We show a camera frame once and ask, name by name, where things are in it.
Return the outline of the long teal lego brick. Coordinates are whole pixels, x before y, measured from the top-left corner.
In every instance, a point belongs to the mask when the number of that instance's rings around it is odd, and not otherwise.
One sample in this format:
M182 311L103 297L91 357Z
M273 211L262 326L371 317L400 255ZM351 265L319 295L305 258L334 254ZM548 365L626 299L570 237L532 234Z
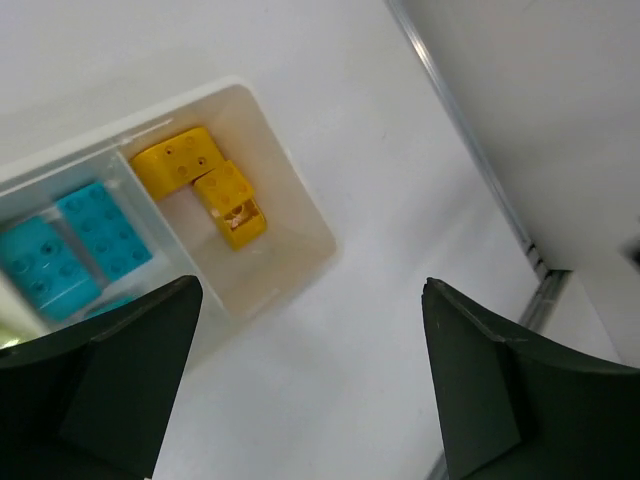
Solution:
M146 244L101 182L60 197L55 205L110 282L152 259Z

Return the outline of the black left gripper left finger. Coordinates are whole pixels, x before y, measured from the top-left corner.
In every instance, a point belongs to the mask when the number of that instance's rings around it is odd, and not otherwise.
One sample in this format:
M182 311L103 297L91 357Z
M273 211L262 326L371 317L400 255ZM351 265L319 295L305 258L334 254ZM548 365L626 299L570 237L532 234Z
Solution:
M200 315L181 276L1 352L4 479L149 479Z

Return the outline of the teal lime yellow lego cluster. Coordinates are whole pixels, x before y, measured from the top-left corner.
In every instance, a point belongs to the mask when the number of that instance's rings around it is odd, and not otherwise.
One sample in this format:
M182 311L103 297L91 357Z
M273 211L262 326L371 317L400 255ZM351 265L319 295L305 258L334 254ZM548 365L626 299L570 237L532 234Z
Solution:
M93 307L91 309L89 309L88 311L86 311L83 316L82 316L82 320L88 320L91 318L94 318L96 316L99 316L101 314L110 312L112 310L115 310L117 308L120 308L124 305L127 305L129 303L131 303L132 301L136 300L138 298L137 295L121 295L119 297L116 297L114 299L111 299L105 303L102 303L96 307Z

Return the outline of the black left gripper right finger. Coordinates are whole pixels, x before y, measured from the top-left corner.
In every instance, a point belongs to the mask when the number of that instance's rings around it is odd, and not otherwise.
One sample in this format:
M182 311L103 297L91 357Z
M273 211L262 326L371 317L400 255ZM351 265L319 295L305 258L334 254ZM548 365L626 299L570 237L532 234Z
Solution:
M453 479L635 479L639 372L568 348L431 278L423 323Z

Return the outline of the yellow rounded lego brick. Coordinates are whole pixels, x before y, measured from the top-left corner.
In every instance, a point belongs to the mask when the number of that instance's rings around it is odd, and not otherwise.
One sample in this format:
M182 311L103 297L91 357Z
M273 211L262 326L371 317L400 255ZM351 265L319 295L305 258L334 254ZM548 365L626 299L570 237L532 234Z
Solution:
M223 160L192 186L233 250L243 248L266 231L267 221L255 200L254 189L233 162Z

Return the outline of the teal and lime lego stack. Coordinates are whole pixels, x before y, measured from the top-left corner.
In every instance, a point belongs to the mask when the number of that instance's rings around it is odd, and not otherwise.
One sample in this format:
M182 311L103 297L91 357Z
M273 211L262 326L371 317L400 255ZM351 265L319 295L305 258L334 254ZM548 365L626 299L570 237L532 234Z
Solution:
M26 300L50 321L65 321L101 295L70 246L39 217L1 233L1 266Z

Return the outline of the yellow butterfly lego brick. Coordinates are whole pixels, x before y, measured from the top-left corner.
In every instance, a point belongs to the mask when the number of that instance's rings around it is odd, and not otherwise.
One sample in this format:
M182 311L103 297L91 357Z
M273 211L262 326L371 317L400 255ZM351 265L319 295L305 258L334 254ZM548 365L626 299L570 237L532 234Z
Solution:
M143 150L129 163L149 196L160 201L224 161L209 131L194 127Z

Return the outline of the aluminium side rail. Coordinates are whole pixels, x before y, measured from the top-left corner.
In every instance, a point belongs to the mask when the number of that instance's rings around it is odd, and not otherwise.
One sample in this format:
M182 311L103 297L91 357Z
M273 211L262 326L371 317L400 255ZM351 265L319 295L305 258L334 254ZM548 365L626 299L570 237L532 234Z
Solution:
M537 290L525 308L519 324L538 334L545 334L548 338L558 341L560 336L552 330L552 320L566 291L571 272L550 268L541 256L536 242L517 213L513 202L508 198L487 154L484 152L479 140L477 140L453 92L429 52L425 40L419 33L415 22L411 20L409 3L407 1L389 1L387 5L403 35L416 53L449 120L464 143L471 160L517 239L532 271L539 280Z

